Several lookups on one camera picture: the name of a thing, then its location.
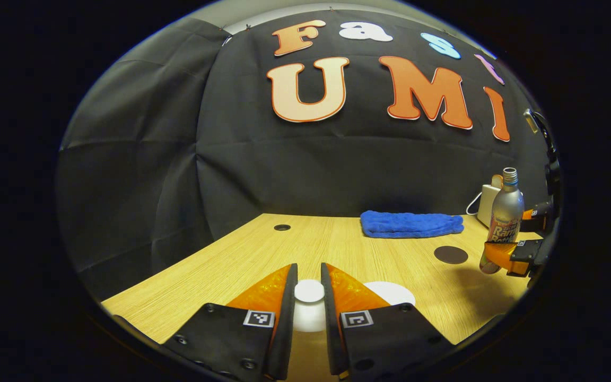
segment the black fabric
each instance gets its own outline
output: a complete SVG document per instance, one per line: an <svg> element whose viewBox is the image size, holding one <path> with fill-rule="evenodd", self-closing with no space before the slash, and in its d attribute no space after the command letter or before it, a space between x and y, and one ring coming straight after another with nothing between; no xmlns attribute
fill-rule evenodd
<svg viewBox="0 0 611 382"><path fill-rule="evenodd" d="M310 48L274 56L272 32L314 19L327 25ZM340 25L352 21L379 25L393 41L341 37ZM421 32L452 43L461 59L433 50ZM482 184L507 166L518 169L526 205L546 201L545 141L522 115L539 106L506 67L456 37L349 10L289 15L223 45L228 36L190 17L169 25L114 63L71 120L60 148L58 219L68 253L100 300L260 213L463 214ZM300 99L317 102L324 84L313 62L332 56L350 60L343 108L315 123L279 118L266 73L303 63ZM380 56L407 58L429 79L437 67L461 75L473 128L429 121L425 111L418 120L388 116L393 84ZM483 86L504 99L510 142L492 135Z"/></svg>
<svg viewBox="0 0 611 382"><path fill-rule="evenodd" d="M325 27L310 48L275 57L272 32L320 19ZM371 22L393 41L352 40L339 36L340 24ZM420 37L428 32L452 43L461 59L437 53ZM494 65L506 82L499 84L473 54ZM272 110L266 73L303 63L299 96L317 102L324 94L320 58L342 56L346 103L334 116L314 123L291 123ZM463 78L473 120L463 131L429 121L391 118L390 72L378 59L411 60L432 79L445 67ZM511 141L492 135L494 115L483 86L504 99ZM522 115L531 104L512 73L472 46L443 31L374 12L337 10L289 15L235 34L221 49L208 78L197 131L199 182L214 239L261 212L357 216L385 212L465 213L466 206L507 166L518 169L526 205L546 201L545 142Z"/></svg>
<svg viewBox="0 0 611 382"><path fill-rule="evenodd" d="M228 36L190 17L169 25L114 63L71 120L58 161L58 220L99 300L212 241L197 182L197 116Z"/></svg>

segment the silver bottle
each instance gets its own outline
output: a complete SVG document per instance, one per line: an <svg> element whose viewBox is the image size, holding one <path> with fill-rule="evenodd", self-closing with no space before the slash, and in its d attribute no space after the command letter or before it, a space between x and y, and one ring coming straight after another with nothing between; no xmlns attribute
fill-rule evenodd
<svg viewBox="0 0 611 382"><path fill-rule="evenodd" d="M504 185L492 202L492 219L487 241L514 242L520 231L520 221L525 211L522 193L518 189L517 171L513 167L504 169ZM492 263L483 251L480 257L480 270L483 273L496 273L500 266Z"/></svg>

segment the white disc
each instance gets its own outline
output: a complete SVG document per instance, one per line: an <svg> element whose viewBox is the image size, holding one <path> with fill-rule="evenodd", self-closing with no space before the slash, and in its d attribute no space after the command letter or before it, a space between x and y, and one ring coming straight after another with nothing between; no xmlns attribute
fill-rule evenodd
<svg viewBox="0 0 611 382"><path fill-rule="evenodd" d="M325 297L325 287L317 280L301 280L294 288L294 297L301 302L316 302Z"/></svg>
<svg viewBox="0 0 611 382"><path fill-rule="evenodd" d="M397 305L409 302L409 304L416 305L414 295L402 285L389 283L388 281L371 281L370 283L364 283L364 286L378 294L388 304Z"/></svg>

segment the wooden table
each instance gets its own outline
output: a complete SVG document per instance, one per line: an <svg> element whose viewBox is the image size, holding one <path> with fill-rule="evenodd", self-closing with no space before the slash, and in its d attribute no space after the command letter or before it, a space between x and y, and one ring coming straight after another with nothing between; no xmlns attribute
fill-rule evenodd
<svg viewBox="0 0 611 382"><path fill-rule="evenodd" d="M371 239L360 218L264 213L197 253L102 302L147 336L163 343L206 302L227 304L264 276L297 263L299 280L320 280L329 263L366 283L390 281L416 297L416 307L451 343L494 315L506 312L527 290L528 278L485 275L478 262L487 227L464 215L465 230L427 239ZM291 225L278 231L275 225ZM540 239L521 232L517 240ZM437 247L466 251L462 264L442 263ZM294 332L288 380L337 380L329 374L325 332Z"/></svg>

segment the orange letter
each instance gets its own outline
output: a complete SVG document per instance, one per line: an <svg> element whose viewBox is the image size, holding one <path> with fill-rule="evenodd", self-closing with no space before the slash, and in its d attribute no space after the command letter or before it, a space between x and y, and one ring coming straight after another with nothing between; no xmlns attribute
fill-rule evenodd
<svg viewBox="0 0 611 382"><path fill-rule="evenodd" d="M494 111L494 127L492 128L492 134L498 140L508 142L511 140L509 135L509 128L506 126L506 114L504 114L504 99L499 93L494 90L484 87L485 93L490 96L490 102L492 102L492 111Z"/></svg>
<svg viewBox="0 0 611 382"><path fill-rule="evenodd" d="M388 114L393 118L418 119L421 111L414 106L412 94L419 100L427 117L434 121L440 112L444 99L442 121L449 126L473 128L473 121L468 118L464 94L461 90L461 76L448 68L436 68L432 82L405 58L383 56L379 62L390 70L392 76L395 103L388 107Z"/></svg>
<svg viewBox="0 0 611 382"><path fill-rule="evenodd" d="M289 64L267 72L272 80L272 109L280 118L293 123L319 121L336 114L346 102L344 67L350 61L345 57L329 57L315 61L325 78L325 96L315 103L299 99L299 77L303 64Z"/></svg>
<svg viewBox="0 0 611 382"><path fill-rule="evenodd" d="M284 54L291 53L292 51L306 49L311 46L312 41L303 41L303 37L308 37L309 39L317 37L317 29L313 27L324 27L325 25L325 22L322 20L312 20L274 31L272 36L277 36L280 42L280 48L275 51L275 56L284 56Z"/></svg>

